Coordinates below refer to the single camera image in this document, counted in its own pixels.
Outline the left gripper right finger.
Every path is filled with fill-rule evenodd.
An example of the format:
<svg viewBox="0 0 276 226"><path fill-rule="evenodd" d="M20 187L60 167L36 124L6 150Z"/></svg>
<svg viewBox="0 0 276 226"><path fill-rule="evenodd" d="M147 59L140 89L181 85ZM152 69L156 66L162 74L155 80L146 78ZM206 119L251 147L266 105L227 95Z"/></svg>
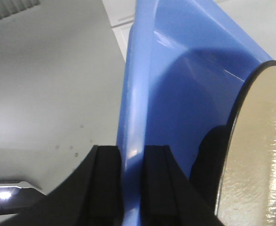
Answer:
<svg viewBox="0 0 276 226"><path fill-rule="evenodd" d="M143 226L222 225L166 145L144 148L141 223Z"/></svg>

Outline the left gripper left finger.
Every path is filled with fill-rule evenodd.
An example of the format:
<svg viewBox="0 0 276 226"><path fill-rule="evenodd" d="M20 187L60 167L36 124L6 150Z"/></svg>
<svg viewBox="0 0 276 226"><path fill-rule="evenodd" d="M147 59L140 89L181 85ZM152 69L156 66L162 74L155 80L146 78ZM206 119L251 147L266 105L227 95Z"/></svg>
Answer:
<svg viewBox="0 0 276 226"><path fill-rule="evenodd" d="M124 209L117 146L92 147L55 190L1 226L120 226Z"/></svg>

